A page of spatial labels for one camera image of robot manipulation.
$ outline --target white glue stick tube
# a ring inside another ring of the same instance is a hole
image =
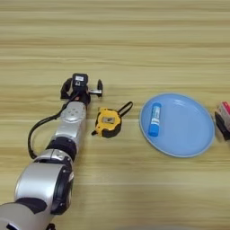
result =
[[[148,128],[148,135],[151,137],[157,137],[160,127],[160,113],[162,105],[160,103],[154,103],[152,109],[152,116]]]

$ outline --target blue plate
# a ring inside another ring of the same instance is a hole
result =
[[[158,137],[148,135],[152,105],[162,104]],[[140,112],[140,127],[151,145],[165,154],[193,157],[212,144],[215,127],[208,111],[189,97],[165,93],[150,99]]]

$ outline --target wooden table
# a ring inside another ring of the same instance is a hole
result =
[[[73,203],[57,230],[229,229],[229,144],[216,139],[201,156],[171,158],[138,126],[158,93],[187,94],[212,114],[230,101],[229,11],[228,0],[1,0],[0,203],[13,200],[31,161],[31,126],[58,111],[62,83],[83,72],[92,88],[103,80],[104,97],[89,108]],[[135,106],[117,137],[90,135],[99,106],[128,101]],[[36,133],[37,152],[56,127]]]

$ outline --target black cable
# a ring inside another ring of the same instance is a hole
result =
[[[50,121],[52,121],[52,120],[54,120],[54,119],[58,119],[58,118],[60,117],[62,111],[66,109],[67,105],[68,105],[70,102],[72,102],[72,101],[77,97],[77,95],[78,95],[78,93],[76,93],[74,96],[72,96],[72,97],[68,100],[68,102],[62,106],[61,110],[60,110],[57,114],[55,114],[55,115],[53,115],[53,116],[50,116],[50,117],[47,117],[47,118],[45,118],[45,119],[40,120],[39,122],[37,122],[37,123],[32,127],[32,129],[31,129],[31,131],[30,131],[30,133],[29,133],[29,135],[28,135],[28,151],[29,151],[29,155],[30,155],[30,157],[31,157],[32,159],[35,159],[35,158],[37,157],[37,155],[34,153],[34,151],[33,151],[33,149],[32,149],[32,146],[31,146],[31,137],[32,137],[32,134],[33,134],[33,132],[35,131],[35,129],[37,129],[38,127],[40,127],[40,126],[42,126],[42,125],[44,125],[44,124],[46,124],[46,123],[48,123],[48,122],[50,122]]]

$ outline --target yellow tape measure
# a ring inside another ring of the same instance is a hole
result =
[[[96,120],[96,128],[92,135],[98,134],[101,137],[115,137],[121,130],[122,117],[133,107],[133,102],[128,102],[120,110],[115,111],[107,108],[100,108]]]

